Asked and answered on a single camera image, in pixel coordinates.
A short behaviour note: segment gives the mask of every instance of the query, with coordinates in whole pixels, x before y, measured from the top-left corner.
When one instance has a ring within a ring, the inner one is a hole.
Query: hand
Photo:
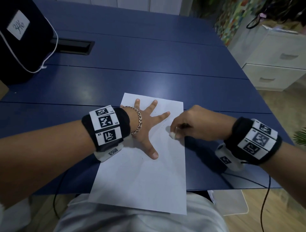
[[[140,131],[133,135],[144,147],[145,153],[152,159],[158,158],[158,153],[152,146],[149,140],[149,131],[151,128],[163,120],[165,120],[169,115],[170,112],[163,113],[159,116],[151,117],[150,114],[153,112],[155,107],[157,106],[157,100],[154,100],[151,105],[149,105],[145,110],[140,110],[140,100],[136,99],[134,107],[140,111],[142,117],[142,127]],[[134,132],[138,127],[139,118],[135,110],[128,107],[123,107],[123,109],[128,113],[130,118],[130,126],[131,132]]]
[[[195,105],[173,120],[170,131],[176,133],[177,139],[191,136],[206,141],[225,140],[231,135],[235,121],[231,116]]]

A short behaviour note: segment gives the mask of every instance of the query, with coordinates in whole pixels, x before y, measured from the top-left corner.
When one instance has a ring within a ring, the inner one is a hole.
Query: handwritten label
[[[21,40],[29,24],[30,21],[27,19],[27,17],[20,10],[18,10],[6,29],[18,40]]]

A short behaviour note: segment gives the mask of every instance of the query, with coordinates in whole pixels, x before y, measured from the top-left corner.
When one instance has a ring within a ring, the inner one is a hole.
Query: white paper sheet
[[[125,138],[124,148],[100,164],[88,201],[186,214],[185,148],[169,136],[173,119],[183,112],[183,103],[125,93],[121,104],[134,106],[137,98],[141,110],[158,100],[151,116],[171,112],[149,132],[159,157],[152,160],[136,140],[131,136]]]

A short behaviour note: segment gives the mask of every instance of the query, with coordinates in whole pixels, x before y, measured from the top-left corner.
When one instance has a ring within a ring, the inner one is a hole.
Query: wristband
[[[232,135],[224,143],[236,158],[259,165],[277,152],[282,138],[258,120],[240,117],[233,125]]]
[[[116,147],[131,133],[128,114],[111,106],[90,111],[82,118],[82,124],[95,144],[97,152]]]

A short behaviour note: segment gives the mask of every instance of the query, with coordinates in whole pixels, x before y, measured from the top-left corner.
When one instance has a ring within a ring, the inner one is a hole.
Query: table surface
[[[198,104],[256,118],[292,143],[275,116],[205,20],[70,2],[35,0],[62,38],[93,40],[86,55],[55,54],[0,101],[0,137],[78,120],[133,93]],[[214,155],[220,141],[185,139],[187,190],[259,188],[268,174],[246,165],[232,172]],[[67,172],[59,193],[89,193],[99,161],[91,155]],[[61,175],[36,194],[54,194]],[[272,187],[279,187],[272,181]]]

